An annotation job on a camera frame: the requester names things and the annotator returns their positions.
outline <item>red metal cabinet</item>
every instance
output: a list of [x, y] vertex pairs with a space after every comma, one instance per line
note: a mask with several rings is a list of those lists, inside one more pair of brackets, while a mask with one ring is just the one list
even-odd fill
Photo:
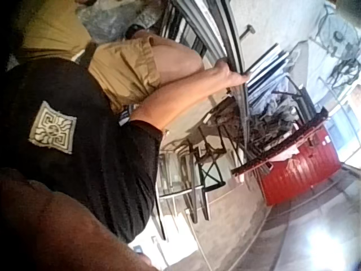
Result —
[[341, 168], [324, 126], [314, 133], [312, 146], [306, 141], [298, 150], [291, 159], [272, 162], [273, 170], [262, 179], [267, 205], [292, 199]]

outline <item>man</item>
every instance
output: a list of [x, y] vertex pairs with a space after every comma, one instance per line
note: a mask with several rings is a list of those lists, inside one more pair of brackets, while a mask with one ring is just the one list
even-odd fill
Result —
[[8, 73], [0, 99], [0, 233], [10, 239], [2, 242], [9, 258], [21, 257], [13, 267], [151, 270], [124, 243], [153, 208], [161, 131], [193, 104], [247, 80], [223, 61], [175, 77], [119, 127], [99, 77], [62, 55]]
[[[81, 59], [91, 37], [76, 16], [77, 6], [74, 0], [22, 1], [14, 20], [21, 37], [14, 52], [18, 61]], [[114, 113], [140, 103], [160, 86], [203, 69], [195, 51], [145, 30], [134, 33], [131, 40], [99, 45], [89, 65]]]

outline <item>black shoulder strap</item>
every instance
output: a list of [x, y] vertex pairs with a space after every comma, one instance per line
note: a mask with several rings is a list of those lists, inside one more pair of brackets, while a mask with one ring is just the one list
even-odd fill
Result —
[[90, 62], [93, 58], [96, 48], [98, 45], [91, 41], [85, 47], [85, 52], [80, 56], [79, 65], [84, 68], [89, 68]]

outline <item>shirt patch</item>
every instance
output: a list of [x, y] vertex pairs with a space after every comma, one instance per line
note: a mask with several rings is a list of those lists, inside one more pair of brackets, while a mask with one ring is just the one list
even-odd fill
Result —
[[72, 154], [76, 122], [76, 117], [57, 112], [43, 101], [30, 131], [29, 141], [39, 147], [55, 148]]

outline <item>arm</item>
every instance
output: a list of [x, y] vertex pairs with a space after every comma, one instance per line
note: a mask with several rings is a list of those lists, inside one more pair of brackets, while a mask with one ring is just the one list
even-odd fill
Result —
[[241, 85], [248, 76], [231, 72], [218, 61], [214, 68], [165, 85], [148, 96], [133, 112], [130, 120], [142, 120], [163, 130], [174, 118], [193, 104], [222, 89]]
[[41, 183], [0, 172], [0, 211], [37, 270], [155, 270], [82, 204]]

